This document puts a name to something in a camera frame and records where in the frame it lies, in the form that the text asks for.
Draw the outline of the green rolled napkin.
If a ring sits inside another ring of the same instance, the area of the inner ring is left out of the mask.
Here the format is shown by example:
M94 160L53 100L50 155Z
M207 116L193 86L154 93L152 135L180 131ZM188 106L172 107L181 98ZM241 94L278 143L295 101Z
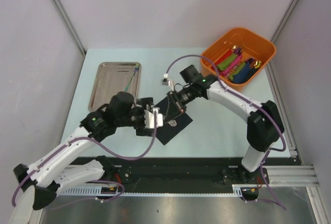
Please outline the green rolled napkin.
M232 53L226 59L224 59L221 63L218 64L218 70L224 71L228 68L228 66L237 58L237 55Z

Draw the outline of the silver metal tray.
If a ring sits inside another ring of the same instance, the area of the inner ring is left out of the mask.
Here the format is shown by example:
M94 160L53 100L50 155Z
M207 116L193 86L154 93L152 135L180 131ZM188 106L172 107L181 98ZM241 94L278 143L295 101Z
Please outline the silver metal tray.
M103 104L109 103L111 98L118 92L124 92L136 63L138 62L103 62L99 65L88 104L90 112L96 111ZM132 92L130 93L135 98L139 94L141 70L142 66L140 64L138 74L132 83Z

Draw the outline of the blue rolled napkin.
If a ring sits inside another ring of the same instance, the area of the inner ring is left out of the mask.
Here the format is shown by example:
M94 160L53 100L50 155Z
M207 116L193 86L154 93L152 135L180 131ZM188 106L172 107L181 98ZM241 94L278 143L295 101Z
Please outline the blue rolled napkin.
M235 84L242 84L244 79L250 71L250 64L246 63L245 66L240 70L240 72L233 76L232 82Z

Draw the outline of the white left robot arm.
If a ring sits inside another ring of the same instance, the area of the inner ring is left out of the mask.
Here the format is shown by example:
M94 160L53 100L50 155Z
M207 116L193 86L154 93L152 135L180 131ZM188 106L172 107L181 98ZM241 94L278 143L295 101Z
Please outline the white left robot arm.
M64 143L30 165L19 164L14 168L13 173L19 185L12 196L12 205L16 205L19 190L34 190L32 209L41 210L68 188L89 182L111 181L114 169L104 156L99 156L72 172L65 168L94 145L100 146L116 158L127 161L141 159L147 151L136 157L125 157L106 148L102 141L115 134L120 127L133 127L138 136L151 136L155 139L157 128L162 125L163 116L159 108L154 106L152 98L135 99L128 92L117 93L109 103L90 112Z

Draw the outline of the orange plastic bin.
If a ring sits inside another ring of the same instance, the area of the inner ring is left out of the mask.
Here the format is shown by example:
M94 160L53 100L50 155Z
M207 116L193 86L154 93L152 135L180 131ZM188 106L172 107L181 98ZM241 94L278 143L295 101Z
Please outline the orange plastic bin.
M275 45L262 36L243 27L229 30L202 56L215 65L200 59L201 74L219 75L231 88L242 91L276 54Z

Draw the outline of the iridescent rainbow fork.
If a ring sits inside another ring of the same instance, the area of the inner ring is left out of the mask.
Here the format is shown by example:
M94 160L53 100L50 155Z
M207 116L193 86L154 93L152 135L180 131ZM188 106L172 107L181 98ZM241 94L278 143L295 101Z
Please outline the iridescent rainbow fork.
M134 69L133 69L133 74L132 74L129 82L125 86L125 89L124 89L125 92L128 92L128 93L131 93L132 92L132 83L134 81L134 78L138 74L139 68L140 68L140 64L139 63L136 63L135 66L134 66Z

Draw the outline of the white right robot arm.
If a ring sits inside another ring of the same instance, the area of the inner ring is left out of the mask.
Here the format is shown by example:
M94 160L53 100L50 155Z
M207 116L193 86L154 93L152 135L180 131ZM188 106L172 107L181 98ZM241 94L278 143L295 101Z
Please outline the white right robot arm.
M190 65L181 71L187 83L180 91L175 90L174 83L165 73L161 83L171 90L167 93L168 106L164 115L166 123L183 115L187 104L197 98L205 98L218 103L238 115L247 124L247 141L249 143L241 161L239 179L251 183L257 178L257 169L266 159L273 144L282 137L284 126L276 104L272 101L258 102L228 87L216 75L202 76Z

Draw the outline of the black paper napkin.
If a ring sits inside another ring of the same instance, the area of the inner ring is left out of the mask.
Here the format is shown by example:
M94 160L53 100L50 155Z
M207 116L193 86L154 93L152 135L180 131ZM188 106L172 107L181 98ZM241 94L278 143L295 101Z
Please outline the black paper napkin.
M163 145L166 145L192 122L193 119L186 113L170 120L169 122L163 120L163 126L157 128L156 138Z

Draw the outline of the ornate silver knife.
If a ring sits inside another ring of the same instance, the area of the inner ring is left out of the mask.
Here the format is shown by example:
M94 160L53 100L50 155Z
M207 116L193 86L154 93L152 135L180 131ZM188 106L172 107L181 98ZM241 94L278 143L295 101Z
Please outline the ornate silver knife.
M175 126L177 126L177 122L176 122L176 120L171 120L171 121L168 122L168 124L169 124L171 127L175 127Z

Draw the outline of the aluminium frame profile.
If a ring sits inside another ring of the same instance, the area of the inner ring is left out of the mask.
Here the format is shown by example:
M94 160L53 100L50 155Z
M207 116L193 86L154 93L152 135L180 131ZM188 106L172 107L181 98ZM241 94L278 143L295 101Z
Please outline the aluminium frame profile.
M318 187L313 166L264 166L273 187Z

